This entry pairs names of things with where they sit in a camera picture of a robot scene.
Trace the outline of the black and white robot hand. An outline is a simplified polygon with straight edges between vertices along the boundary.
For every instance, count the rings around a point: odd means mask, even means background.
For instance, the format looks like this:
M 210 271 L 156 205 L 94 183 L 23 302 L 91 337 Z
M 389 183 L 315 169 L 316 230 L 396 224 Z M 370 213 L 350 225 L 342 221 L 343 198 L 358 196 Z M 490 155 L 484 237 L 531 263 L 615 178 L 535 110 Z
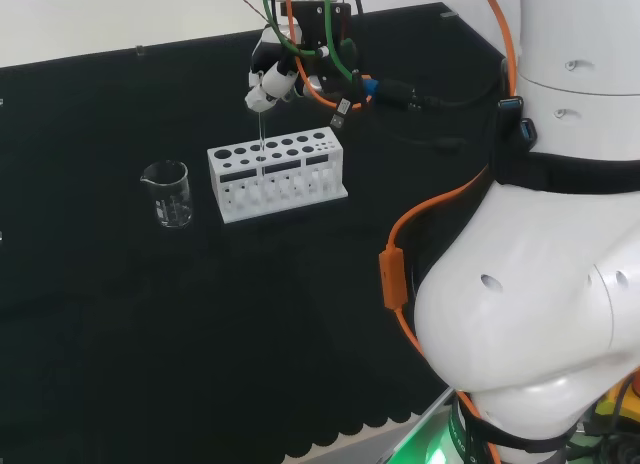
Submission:
M 245 103 L 256 113 L 269 111 L 280 101 L 312 97 L 299 73 L 294 54 L 280 42 L 271 26 L 263 29 L 252 51 L 248 86 Z

